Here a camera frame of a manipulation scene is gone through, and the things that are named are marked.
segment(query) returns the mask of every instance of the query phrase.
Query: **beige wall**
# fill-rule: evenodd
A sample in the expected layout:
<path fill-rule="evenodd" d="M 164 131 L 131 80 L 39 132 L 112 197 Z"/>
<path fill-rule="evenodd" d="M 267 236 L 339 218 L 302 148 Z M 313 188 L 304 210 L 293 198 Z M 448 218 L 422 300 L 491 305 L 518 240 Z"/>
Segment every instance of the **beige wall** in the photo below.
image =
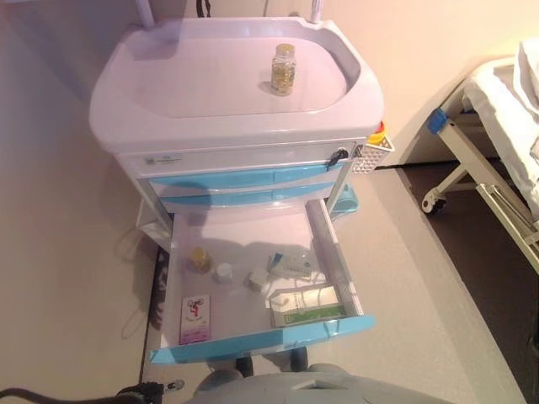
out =
<path fill-rule="evenodd" d="M 194 2 L 188 15 L 195 15 Z M 213 0 L 213 15 L 261 16 L 265 0 Z M 309 17 L 310 0 L 268 0 L 267 15 Z M 376 72 L 397 152 L 385 163 L 445 160 L 438 139 L 417 136 L 430 111 L 481 61 L 539 35 L 537 0 L 326 0 L 332 19 Z"/>
<path fill-rule="evenodd" d="M 0 5 L 0 390 L 83 398 L 138 381 L 155 250 L 87 117 L 131 5 Z"/>

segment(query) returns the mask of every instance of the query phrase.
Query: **medical cart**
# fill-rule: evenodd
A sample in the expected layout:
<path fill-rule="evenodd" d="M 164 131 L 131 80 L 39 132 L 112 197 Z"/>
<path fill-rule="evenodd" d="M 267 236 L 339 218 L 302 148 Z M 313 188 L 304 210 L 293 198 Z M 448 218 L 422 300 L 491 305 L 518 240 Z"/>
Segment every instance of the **medical cart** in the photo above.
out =
<path fill-rule="evenodd" d="M 270 85 L 280 43 L 296 49 L 291 95 Z M 126 33 L 93 92 L 90 123 L 142 196 L 138 224 L 170 252 L 159 364 L 240 358 L 365 330 L 329 213 L 382 120 L 373 71 L 330 21 L 181 19 Z M 232 280 L 185 269 L 194 247 Z M 313 276 L 262 292 L 249 274 L 275 252 Z M 275 328 L 277 290 L 331 284 L 343 318 Z M 211 298 L 211 337 L 179 344 L 182 299 Z"/>

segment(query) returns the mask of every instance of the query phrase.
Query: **black cable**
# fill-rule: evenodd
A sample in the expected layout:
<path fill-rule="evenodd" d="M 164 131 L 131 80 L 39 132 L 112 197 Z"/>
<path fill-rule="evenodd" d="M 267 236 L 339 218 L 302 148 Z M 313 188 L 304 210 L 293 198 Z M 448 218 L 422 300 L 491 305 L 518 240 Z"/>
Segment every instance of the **black cable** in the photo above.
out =
<path fill-rule="evenodd" d="M 211 17 L 211 3 L 210 0 L 204 0 L 206 17 Z M 196 0 L 196 15 L 199 19 L 204 18 L 204 9 L 202 8 L 202 0 Z"/>
<path fill-rule="evenodd" d="M 42 396 L 25 389 L 6 389 L 0 391 L 0 399 L 4 397 L 18 397 L 26 401 L 34 402 L 35 404 L 143 404 L 144 400 L 136 394 L 122 394 L 119 396 L 97 398 L 93 400 L 57 400 Z"/>
<path fill-rule="evenodd" d="M 202 0 L 196 0 L 196 15 L 199 19 L 204 18 L 204 10 L 202 9 Z"/>
<path fill-rule="evenodd" d="M 210 0 L 205 0 L 205 11 L 206 11 L 207 18 L 211 17 L 210 10 L 211 10 Z"/>

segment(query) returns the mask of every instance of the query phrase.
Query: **white plastic basket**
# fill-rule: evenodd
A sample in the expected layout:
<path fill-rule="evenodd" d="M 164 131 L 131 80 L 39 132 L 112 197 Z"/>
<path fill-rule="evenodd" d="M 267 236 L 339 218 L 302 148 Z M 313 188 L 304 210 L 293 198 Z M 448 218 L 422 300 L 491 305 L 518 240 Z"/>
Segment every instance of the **white plastic basket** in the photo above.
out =
<path fill-rule="evenodd" d="M 354 161 L 352 173 L 371 173 L 389 153 L 394 151 L 395 147 L 386 137 L 377 146 L 366 143 L 361 149 L 361 155 Z"/>

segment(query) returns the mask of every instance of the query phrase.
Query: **drawer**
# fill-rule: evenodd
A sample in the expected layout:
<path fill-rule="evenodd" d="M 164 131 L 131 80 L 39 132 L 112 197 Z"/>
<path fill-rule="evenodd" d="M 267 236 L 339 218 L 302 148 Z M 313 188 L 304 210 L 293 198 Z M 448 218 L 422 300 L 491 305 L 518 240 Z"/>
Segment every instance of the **drawer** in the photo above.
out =
<path fill-rule="evenodd" d="M 232 281 L 218 283 L 211 274 L 187 268 L 194 247 L 204 248 L 212 266 L 230 263 Z M 246 280 L 255 268 L 266 268 L 273 253 L 308 257 L 309 280 L 273 279 L 256 292 Z M 344 308 L 340 319 L 274 328 L 269 297 L 282 290 L 334 286 Z M 179 345 L 182 299 L 211 297 L 211 339 Z M 175 215 L 161 348 L 152 351 L 156 364 L 233 359 L 306 346 L 372 327 L 339 249 L 325 204 L 312 200 L 282 210 L 208 210 Z"/>
<path fill-rule="evenodd" d="M 202 210 L 234 208 L 252 205 L 257 208 L 286 207 L 305 204 L 308 200 L 327 198 L 334 183 L 312 183 L 295 188 L 267 189 L 256 192 L 234 194 L 207 194 L 161 198 L 165 209 L 171 213 L 182 213 L 185 208 L 197 207 Z"/>
<path fill-rule="evenodd" d="M 310 164 L 297 167 L 265 168 L 157 177 L 149 180 L 159 197 L 183 197 L 207 194 L 233 194 L 275 188 L 301 187 L 315 183 L 334 183 L 343 163 L 332 167 Z"/>
<path fill-rule="evenodd" d="M 294 164 L 324 164 L 339 149 L 354 154 L 359 140 L 314 141 L 284 145 L 244 146 L 215 150 L 164 151 L 119 154 L 120 165 L 133 178 L 154 178 L 179 173 L 242 170 Z"/>

